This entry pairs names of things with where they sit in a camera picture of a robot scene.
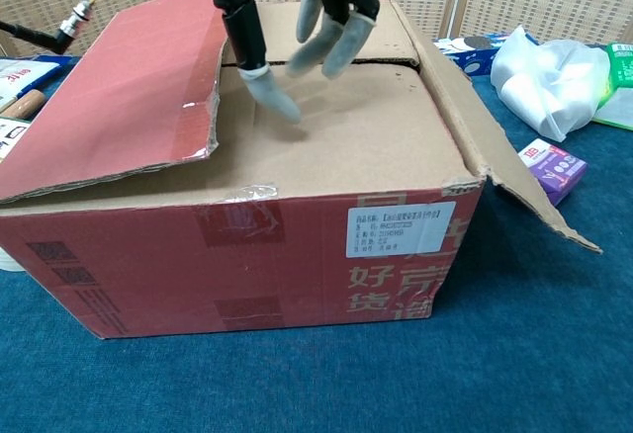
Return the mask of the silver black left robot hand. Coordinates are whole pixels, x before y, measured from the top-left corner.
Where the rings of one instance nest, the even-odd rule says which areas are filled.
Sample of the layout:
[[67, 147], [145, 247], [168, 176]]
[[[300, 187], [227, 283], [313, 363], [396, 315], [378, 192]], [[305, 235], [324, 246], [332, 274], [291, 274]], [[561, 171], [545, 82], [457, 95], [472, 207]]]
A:
[[[277, 84], [266, 56], [255, 0], [213, 0], [222, 11], [238, 74], [253, 99], [295, 124], [300, 108]], [[317, 65], [328, 79], [338, 77], [369, 39], [380, 11], [379, 0], [300, 0], [296, 40], [287, 72], [300, 76]]]

